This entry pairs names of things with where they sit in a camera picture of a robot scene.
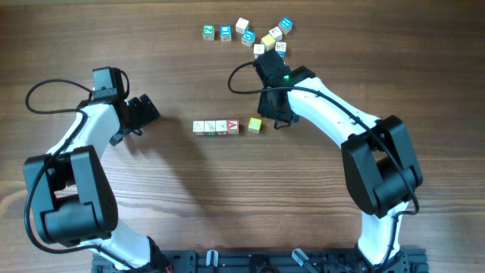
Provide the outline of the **lone yellow block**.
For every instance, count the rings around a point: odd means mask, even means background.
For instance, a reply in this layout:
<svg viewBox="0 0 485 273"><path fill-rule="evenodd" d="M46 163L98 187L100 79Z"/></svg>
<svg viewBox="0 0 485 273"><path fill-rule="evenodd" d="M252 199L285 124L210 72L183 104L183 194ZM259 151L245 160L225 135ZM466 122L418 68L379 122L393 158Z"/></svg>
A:
<svg viewBox="0 0 485 273"><path fill-rule="evenodd" d="M248 130L251 133L260 133L262 120L259 118L250 118Z"/></svg>

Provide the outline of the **white block green side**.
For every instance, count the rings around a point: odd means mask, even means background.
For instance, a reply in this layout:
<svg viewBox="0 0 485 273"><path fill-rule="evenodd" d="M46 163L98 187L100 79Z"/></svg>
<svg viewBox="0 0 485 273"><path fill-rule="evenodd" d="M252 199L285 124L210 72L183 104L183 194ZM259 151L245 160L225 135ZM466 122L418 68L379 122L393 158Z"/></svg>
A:
<svg viewBox="0 0 485 273"><path fill-rule="evenodd" d="M207 136L215 136L216 133L216 121L205 121L204 122L204 133Z"/></svg>

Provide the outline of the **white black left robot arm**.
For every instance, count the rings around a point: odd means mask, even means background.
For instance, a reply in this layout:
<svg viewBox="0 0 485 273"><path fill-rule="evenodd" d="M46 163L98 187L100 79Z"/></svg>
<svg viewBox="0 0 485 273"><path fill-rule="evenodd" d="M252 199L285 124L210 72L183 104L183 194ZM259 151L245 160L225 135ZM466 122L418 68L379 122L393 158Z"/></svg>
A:
<svg viewBox="0 0 485 273"><path fill-rule="evenodd" d="M114 193L100 158L130 133L159 117L148 96L130 99L126 73L116 67L92 72L94 88L73 112L76 120L58 144L23 165L27 185L24 225L31 243L51 254L90 249L102 257L95 272L171 272L154 240L118 217Z"/></svg>

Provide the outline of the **white block red V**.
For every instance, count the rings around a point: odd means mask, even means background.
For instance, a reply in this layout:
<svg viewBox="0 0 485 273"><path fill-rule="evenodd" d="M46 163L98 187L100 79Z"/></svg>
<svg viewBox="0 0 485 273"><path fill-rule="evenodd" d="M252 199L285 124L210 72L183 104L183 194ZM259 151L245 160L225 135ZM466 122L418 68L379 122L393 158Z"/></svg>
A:
<svg viewBox="0 0 485 273"><path fill-rule="evenodd" d="M216 121L216 134L220 135L227 135L227 120L219 120Z"/></svg>

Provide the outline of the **white block red side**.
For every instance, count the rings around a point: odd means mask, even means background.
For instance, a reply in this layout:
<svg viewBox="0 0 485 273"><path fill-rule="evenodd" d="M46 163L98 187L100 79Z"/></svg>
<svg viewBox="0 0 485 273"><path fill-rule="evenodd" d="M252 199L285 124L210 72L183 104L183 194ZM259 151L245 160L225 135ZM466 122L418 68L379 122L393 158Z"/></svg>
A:
<svg viewBox="0 0 485 273"><path fill-rule="evenodd" d="M192 131L193 131L193 134L196 136L203 136L205 134L205 122L193 121Z"/></svg>

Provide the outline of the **red A letter block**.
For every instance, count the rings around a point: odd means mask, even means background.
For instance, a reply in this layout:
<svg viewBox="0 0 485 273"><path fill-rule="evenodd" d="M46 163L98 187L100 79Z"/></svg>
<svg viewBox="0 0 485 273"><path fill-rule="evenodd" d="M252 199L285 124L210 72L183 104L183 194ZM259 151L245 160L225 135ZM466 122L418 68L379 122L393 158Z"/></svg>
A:
<svg viewBox="0 0 485 273"><path fill-rule="evenodd" d="M228 120L227 121L227 133L228 134L239 134L239 121L238 120Z"/></svg>

